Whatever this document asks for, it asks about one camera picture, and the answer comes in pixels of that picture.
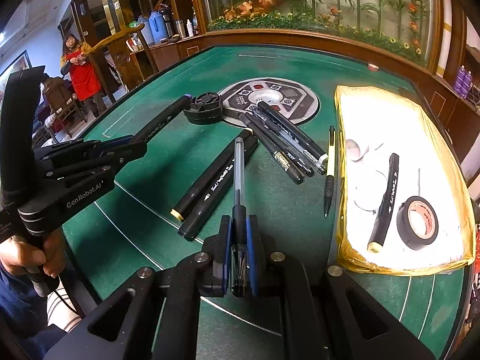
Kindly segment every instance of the wooden chair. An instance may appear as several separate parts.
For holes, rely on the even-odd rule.
[[[57,114],[56,119],[62,125],[63,130],[65,130],[68,136],[71,138],[71,133],[68,128],[68,123],[65,123],[65,120],[75,113],[78,113],[83,121],[87,123],[87,119],[83,114],[82,110],[78,106],[77,102],[71,98],[70,92],[64,85],[52,86],[45,91],[46,99],[49,102],[50,109],[52,114]]]
[[[92,50],[90,51],[90,53],[87,54],[88,58],[90,59],[90,62],[92,63],[95,69],[95,73],[97,74],[104,88],[107,87],[105,84],[105,79],[100,69],[98,68],[97,63],[92,58],[92,55],[100,51],[103,47],[108,47],[109,52],[112,56],[112,59],[115,62],[115,66],[119,71],[120,75],[122,76],[122,81],[126,84],[126,86],[129,89],[132,89],[143,82],[144,77],[142,75],[142,70],[140,69],[140,66],[138,65],[137,60],[135,58],[130,57],[130,50],[126,45],[127,39],[133,33],[137,33],[138,39],[140,39],[143,49],[145,50],[145,53],[148,57],[148,61],[152,65],[154,74],[158,73],[158,67],[152,56],[152,52],[148,48],[148,44],[142,35],[142,29],[144,27],[145,25],[141,23],[135,28],[126,28],[125,30],[117,32],[112,36],[109,36],[108,38],[105,38],[100,42],[98,42],[95,46],[92,47]],[[112,103],[116,101],[112,93],[107,93],[107,95],[109,96]]]

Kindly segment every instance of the tape roll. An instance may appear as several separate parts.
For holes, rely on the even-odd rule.
[[[405,245],[419,251],[437,238],[437,214],[424,198],[411,196],[398,209],[397,229]]]

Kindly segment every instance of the yellow jacket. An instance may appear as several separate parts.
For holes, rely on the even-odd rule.
[[[92,47],[87,42],[79,42],[75,49],[71,50],[71,53],[78,51],[78,49],[81,49],[81,52],[83,53],[89,53],[92,50]],[[60,69],[63,68],[66,63],[67,59],[65,55],[62,55],[60,58]]]

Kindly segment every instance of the woman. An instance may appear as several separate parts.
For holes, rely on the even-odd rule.
[[[84,56],[92,50],[86,42],[80,42],[73,35],[68,35],[63,42],[63,55],[60,59],[60,72],[63,76],[70,73],[73,88],[80,101],[88,104],[95,117],[106,110],[102,99],[100,81],[93,66]]]

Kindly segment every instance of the black cable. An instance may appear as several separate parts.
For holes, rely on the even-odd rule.
[[[72,307],[70,307],[70,305],[67,303],[67,301],[61,297],[61,295],[58,293],[58,291],[55,289],[53,290],[53,292],[55,292],[55,294],[60,298],[60,300],[70,309],[70,311],[74,312],[75,314],[78,315],[78,312],[77,310],[73,309]]]

